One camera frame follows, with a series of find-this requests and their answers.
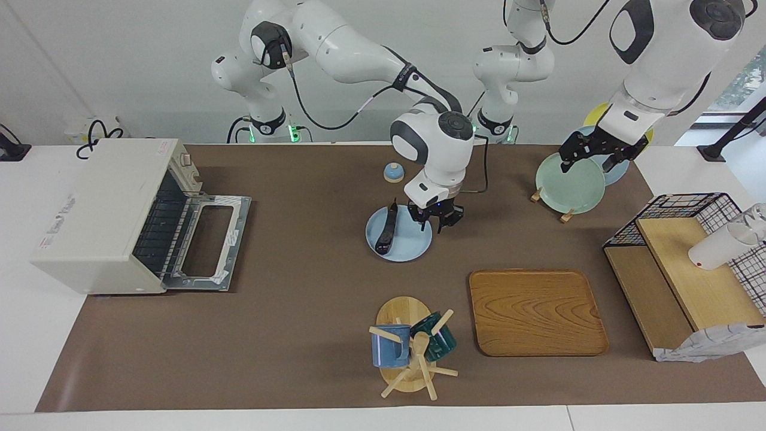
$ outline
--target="wooden shelf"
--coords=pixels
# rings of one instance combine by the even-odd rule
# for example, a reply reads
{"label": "wooden shelf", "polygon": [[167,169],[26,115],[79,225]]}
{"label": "wooden shelf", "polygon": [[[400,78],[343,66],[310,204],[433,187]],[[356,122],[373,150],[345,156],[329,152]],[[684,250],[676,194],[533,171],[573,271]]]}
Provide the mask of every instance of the wooden shelf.
{"label": "wooden shelf", "polygon": [[641,219],[637,224],[692,329],[764,323],[728,266],[707,271],[689,260],[689,249],[707,235],[696,219]]}
{"label": "wooden shelf", "polygon": [[676,296],[646,246],[604,250],[649,349],[674,349],[692,334]]}

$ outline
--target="brown table mat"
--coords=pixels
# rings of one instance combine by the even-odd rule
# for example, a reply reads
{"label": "brown table mat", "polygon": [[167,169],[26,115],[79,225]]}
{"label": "brown table mat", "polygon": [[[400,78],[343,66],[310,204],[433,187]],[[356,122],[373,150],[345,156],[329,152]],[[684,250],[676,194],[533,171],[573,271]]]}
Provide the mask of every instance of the brown table mat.
{"label": "brown table mat", "polygon": [[[601,245],[651,197],[632,166],[594,210],[567,225],[533,204],[553,146],[491,146],[489,192],[462,195],[465,218],[414,262],[366,244],[368,217],[403,183],[382,179],[389,146],[190,146],[204,190],[254,200],[227,293],[89,297],[37,411],[511,406],[766,400],[744,354],[702,364],[653,360]],[[474,151],[465,187],[483,183]],[[417,173],[404,163],[407,179]],[[486,357],[476,346],[467,279],[485,268],[585,273],[610,339],[598,357]],[[458,348],[439,400],[393,393],[372,366],[368,326],[411,295],[455,310]]]}
{"label": "brown table mat", "polygon": [[476,341],[487,356],[596,356],[609,350],[588,279],[571,269],[475,271]]}

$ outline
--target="green mug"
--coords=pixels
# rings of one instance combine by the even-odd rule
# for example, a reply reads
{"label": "green mug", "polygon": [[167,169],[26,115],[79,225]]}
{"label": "green mug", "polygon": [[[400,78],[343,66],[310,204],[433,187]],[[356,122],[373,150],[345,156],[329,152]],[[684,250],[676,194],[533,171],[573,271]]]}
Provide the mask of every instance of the green mug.
{"label": "green mug", "polygon": [[426,349],[425,358],[430,362],[436,362],[441,358],[447,356],[452,350],[457,347],[457,341],[452,336],[450,329],[444,325],[441,327],[436,335],[431,335],[431,330],[434,329],[436,323],[441,319],[441,313],[435,311],[422,321],[417,322],[410,329],[410,336],[414,337],[418,332],[425,332],[428,334],[428,349]]}

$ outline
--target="wooden tray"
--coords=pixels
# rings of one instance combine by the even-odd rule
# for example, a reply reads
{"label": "wooden tray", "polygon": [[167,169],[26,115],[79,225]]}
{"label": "wooden tray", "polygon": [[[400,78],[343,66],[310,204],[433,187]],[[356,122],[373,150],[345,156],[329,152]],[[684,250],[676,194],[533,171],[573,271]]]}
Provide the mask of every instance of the wooden tray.
{"label": "wooden tray", "polygon": [[579,271],[475,271],[469,283],[476,339],[488,356],[596,356],[609,349]]}

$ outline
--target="mint green plate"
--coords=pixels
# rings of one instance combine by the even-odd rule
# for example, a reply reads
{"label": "mint green plate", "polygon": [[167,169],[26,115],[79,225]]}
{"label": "mint green plate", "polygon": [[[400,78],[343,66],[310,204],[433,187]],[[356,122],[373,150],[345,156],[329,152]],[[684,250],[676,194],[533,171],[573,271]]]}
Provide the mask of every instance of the mint green plate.
{"label": "mint green plate", "polygon": [[566,214],[588,212],[604,198],[607,188],[604,172],[595,161],[584,159],[572,165],[569,172],[561,171],[561,157],[553,153],[540,163],[535,176],[540,197],[547,206]]}

